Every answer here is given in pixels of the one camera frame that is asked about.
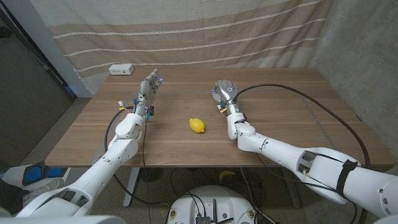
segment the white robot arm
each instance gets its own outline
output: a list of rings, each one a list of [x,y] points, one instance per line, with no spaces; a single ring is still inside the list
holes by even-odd
[[[333,149],[299,148],[257,133],[233,101],[237,93],[236,85],[227,80],[218,81],[213,89],[213,98],[227,115],[228,136],[238,140],[239,149],[266,156],[302,182],[331,189],[308,185],[336,203],[350,200],[379,217],[398,215],[397,176],[362,168],[356,159]]]
[[[134,99],[134,112],[118,124],[109,150],[101,159],[75,183],[38,196],[17,217],[79,217],[88,214],[117,169],[137,153],[137,141],[141,138],[137,125],[143,125],[153,115],[154,108],[151,105],[162,83],[162,79],[157,79],[155,69],[141,82],[138,98]]]

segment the wooden tabletop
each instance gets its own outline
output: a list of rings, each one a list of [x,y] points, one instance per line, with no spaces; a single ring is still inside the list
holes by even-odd
[[[45,163],[52,167],[87,167],[103,154],[105,130],[118,112],[118,101],[132,105],[140,82],[150,70],[132,75],[111,75],[55,146]],[[235,82],[239,89],[259,83],[278,83],[296,88],[344,119],[364,141],[374,167],[389,167],[394,158],[374,137],[350,107],[314,69],[207,69],[159,70],[164,79],[155,100],[155,115],[147,124],[147,167],[262,166],[254,153],[239,150],[227,134],[226,118],[210,94],[218,80]],[[291,91],[262,87],[239,97],[239,105],[256,131],[298,147],[336,148],[360,162],[364,156],[352,134],[315,103]],[[188,120],[199,118],[203,134],[194,133]],[[267,164],[274,164],[262,157]],[[125,166],[142,167],[142,143]]]

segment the white power strip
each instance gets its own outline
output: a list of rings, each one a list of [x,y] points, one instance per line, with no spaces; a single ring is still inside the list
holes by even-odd
[[[110,66],[109,71],[111,75],[131,75],[134,67],[132,64],[113,64]]]

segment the curtain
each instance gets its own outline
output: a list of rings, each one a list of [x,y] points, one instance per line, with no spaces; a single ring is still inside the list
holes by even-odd
[[[135,69],[306,67],[332,4],[31,1],[92,92],[113,63],[133,63]]]

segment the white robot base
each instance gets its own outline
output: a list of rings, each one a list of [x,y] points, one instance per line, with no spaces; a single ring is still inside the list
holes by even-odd
[[[255,214],[250,202],[237,192],[222,186],[206,185],[179,197],[169,211],[167,223],[252,224]]]

